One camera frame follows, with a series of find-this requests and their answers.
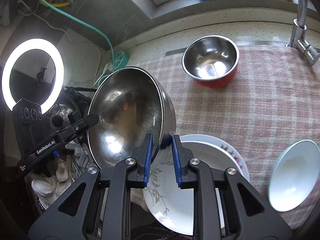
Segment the plate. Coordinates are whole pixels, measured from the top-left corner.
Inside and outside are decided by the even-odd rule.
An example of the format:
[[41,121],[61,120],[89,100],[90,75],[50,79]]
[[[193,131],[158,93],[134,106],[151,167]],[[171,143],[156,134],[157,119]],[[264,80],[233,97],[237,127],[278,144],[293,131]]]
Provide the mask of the plate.
[[320,150],[310,140],[288,147],[271,171],[268,198],[271,206],[285,212],[299,206],[311,193],[320,173]]
[[[180,138],[183,147],[192,150],[194,157],[209,166],[221,170],[234,167],[243,171],[236,160],[220,146],[206,142],[185,141]],[[148,186],[143,190],[146,204],[153,216],[165,227],[184,235],[193,234],[193,189],[181,190],[175,181],[172,153],[153,163],[150,169]],[[221,202],[216,189],[220,224],[224,227]]]
[[244,178],[250,182],[250,174],[249,170],[247,168],[247,165],[245,164],[244,159],[241,157],[241,155],[238,153],[238,151],[230,144],[225,142],[224,140],[221,140],[217,137],[206,135],[206,134],[188,134],[183,135],[180,137],[181,141],[197,141],[197,142],[206,142],[211,143],[213,145],[219,146],[228,153],[236,160],[236,162],[239,164]]

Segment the red bowl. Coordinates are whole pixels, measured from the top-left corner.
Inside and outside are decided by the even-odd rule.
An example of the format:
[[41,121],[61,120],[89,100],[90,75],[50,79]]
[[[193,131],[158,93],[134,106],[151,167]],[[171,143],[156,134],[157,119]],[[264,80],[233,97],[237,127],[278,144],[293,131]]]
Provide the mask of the red bowl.
[[182,66],[198,84],[221,87],[235,76],[239,50],[230,39],[210,35],[192,43],[184,52]]

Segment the checkered cloth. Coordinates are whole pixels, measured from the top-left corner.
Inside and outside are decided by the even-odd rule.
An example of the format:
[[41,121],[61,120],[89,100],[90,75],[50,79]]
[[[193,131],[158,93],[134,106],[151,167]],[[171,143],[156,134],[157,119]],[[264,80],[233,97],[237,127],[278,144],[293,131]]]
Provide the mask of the checkered cloth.
[[[168,92],[179,135],[209,134],[230,143],[246,161],[251,184],[267,198],[278,156],[302,139],[320,143],[320,64],[307,66],[300,53],[280,46],[240,47],[235,78],[225,87],[196,84],[183,70],[182,54],[138,64]],[[292,229],[306,220],[320,183],[297,208],[281,213]]]

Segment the gloved hand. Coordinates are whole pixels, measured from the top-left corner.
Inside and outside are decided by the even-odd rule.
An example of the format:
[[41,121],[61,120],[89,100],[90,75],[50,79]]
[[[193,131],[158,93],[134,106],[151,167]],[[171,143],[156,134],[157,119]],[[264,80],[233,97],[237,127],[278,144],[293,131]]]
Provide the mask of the gloved hand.
[[47,209],[70,185],[71,179],[63,162],[58,164],[55,176],[40,176],[31,182],[32,189],[44,209]]

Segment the faucet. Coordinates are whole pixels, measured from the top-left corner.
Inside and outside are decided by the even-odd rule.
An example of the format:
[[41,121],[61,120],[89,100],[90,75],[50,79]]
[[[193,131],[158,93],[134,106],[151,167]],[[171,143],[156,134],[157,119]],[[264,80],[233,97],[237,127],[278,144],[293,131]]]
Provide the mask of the faucet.
[[290,43],[288,43],[287,46],[298,49],[304,55],[308,64],[310,66],[313,66],[319,59],[320,54],[305,39],[307,31],[307,27],[305,25],[307,17],[307,8],[308,0],[299,0],[298,16],[297,19],[293,20],[294,26],[291,34]]

